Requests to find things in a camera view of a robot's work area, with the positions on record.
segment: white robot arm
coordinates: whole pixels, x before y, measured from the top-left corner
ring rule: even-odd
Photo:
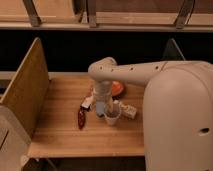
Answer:
[[[213,170],[213,66],[171,61],[89,67],[97,101],[111,98],[111,81],[146,86],[143,101],[147,171]]]

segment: paper cup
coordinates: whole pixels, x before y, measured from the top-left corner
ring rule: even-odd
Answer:
[[[110,126],[115,125],[118,118],[121,116],[120,106],[113,103],[113,111],[110,112],[109,110],[106,110],[104,116],[108,125]]]

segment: floor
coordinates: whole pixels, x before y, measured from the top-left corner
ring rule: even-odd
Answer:
[[[61,159],[59,171],[145,171],[144,157]],[[45,164],[43,171],[53,170]]]

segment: wooden table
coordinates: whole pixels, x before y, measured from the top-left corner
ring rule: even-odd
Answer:
[[[143,156],[143,87],[126,85],[120,100],[138,109],[134,120],[124,116],[108,126],[93,109],[78,129],[79,106],[90,91],[88,76],[64,76],[51,80],[43,109],[29,147],[30,158]]]

